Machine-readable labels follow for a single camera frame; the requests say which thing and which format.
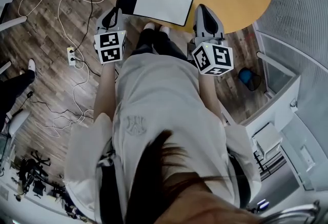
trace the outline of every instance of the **long dark hair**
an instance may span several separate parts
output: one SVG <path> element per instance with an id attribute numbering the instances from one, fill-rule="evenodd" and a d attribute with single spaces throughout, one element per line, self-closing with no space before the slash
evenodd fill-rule
<path id="1" fill-rule="evenodd" d="M 204 181 L 222 180 L 222 177 L 199 177 L 194 174 L 177 184 L 164 186 L 163 176 L 167 168 L 183 167 L 167 158 L 187 156 L 183 148 L 165 143 L 171 135 L 172 131 L 164 130 L 145 148 L 134 176 L 126 224 L 138 221 L 153 224 L 186 188 Z"/>

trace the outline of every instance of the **black strap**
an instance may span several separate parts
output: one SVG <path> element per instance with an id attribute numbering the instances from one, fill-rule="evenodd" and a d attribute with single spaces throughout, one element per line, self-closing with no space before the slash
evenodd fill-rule
<path id="1" fill-rule="evenodd" d="M 100 217 L 103 224 L 123 224 L 115 167 L 102 167 L 102 182 L 99 194 Z"/>
<path id="2" fill-rule="evenodd" d="M 251 200 L 251 187 L 237 159 L 234 156 L 230 155 L 230 161 L 235 169 L 235 174 L 237 177 L 240 208 L 245 209 Z"/>
<path id="3" fill-rule="evenodd" d="M 111 20 L 115 16 L 114 24 L 111 25 Z M 102 19 L 102 26 L 104 26 L 106 29 L 112 28 L 117 24 L 117 17 L 118 17 L 118 7 L 114 7 L 109 14 L 107 14 L 104 19 Z"/>
<path id="4" fill-rule="evenodd" d="M 216 20 L 213 18 L 213 16 L 207 10 L 205 5 L 200 4 L 199 6 L 203 12 L 203 21 L 204 21 L 205 30 L 207 31 L 207 33 L 212 34 L 213 37 L 215 37 L 215 34 L 219 30 L 219 26 L 218 26 Z"/>

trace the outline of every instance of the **white box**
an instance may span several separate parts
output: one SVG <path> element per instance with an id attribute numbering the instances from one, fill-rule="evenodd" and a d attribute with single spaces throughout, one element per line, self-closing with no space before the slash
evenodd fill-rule
<path id="1" fill-rule="evenodd" d="M 123 60 L 127 45 L 127 32 L 108 32 L 94 36 L 95 48 L 102 64 Z"/>
<path id="2" fill-rule="evenodd" d="M 282 136 L 272 123 L 268 123 L 253 138 L 256 140 L 257 150 L 262 154 L 264 160 L 270 159 L 272 154 L 278 151 L 282 142 Z"/>
<path id="3" fill-rule="evenodd" d="M 234 69 L 231 47 L 201 43 L 192 55 L 201 74 L 220 76 Z"/>

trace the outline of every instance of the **power strip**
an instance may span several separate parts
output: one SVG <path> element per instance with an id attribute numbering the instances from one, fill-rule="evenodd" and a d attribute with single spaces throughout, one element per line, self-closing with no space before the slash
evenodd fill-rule
<path id="1" fill-rule="evenodd" d="M 68 47 L 67 48 L 67 57 L 68 57 L 68 64 L 70 66 L 75 66 L 76 65 L 76 61 L 72 60 L 75 59 L 75 52 L 74 52 L 74 48 L 73 47 Z"/>

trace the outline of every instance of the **person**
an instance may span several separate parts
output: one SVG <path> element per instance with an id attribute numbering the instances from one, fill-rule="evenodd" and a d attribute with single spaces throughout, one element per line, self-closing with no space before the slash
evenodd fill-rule
<path id="1" fill-rule="evenodd" d="M 16 198 L 16 200 L 17 200 L 18 202 L 21 202 L 21 201 L 22 201 L 22 196 L 23 196 L 23 195 L 15 194 L 14 196 L 15 196 L 15 198 Z"/>
<path id="2" fill-rule="evenodd" d="M 169 32 L 145 26 L 116 86 L 115 64 L 103 66 L 94 124 L 72 136 L 111 136 L 128 195 L 126 224 L 258 223 L 241 209 L 261 186 L 250 140 L 240 126 L 223 126 L 213 76 L 200 75 Z M 83 144 L 68 154 L 65 178 L 75 183 L 75 168 L 94 172 L 80 169 L 90 160 L 77 156 L 95 153 Z"/>
<path id="3" fill-rule="evenodd" d="M 35 62 L 29 60 L 28 71 L 5 82 L 0 81 L 0 130 L 4 128 L 7 113 L 14 106 L 16 99 L 35 80 Z"/>

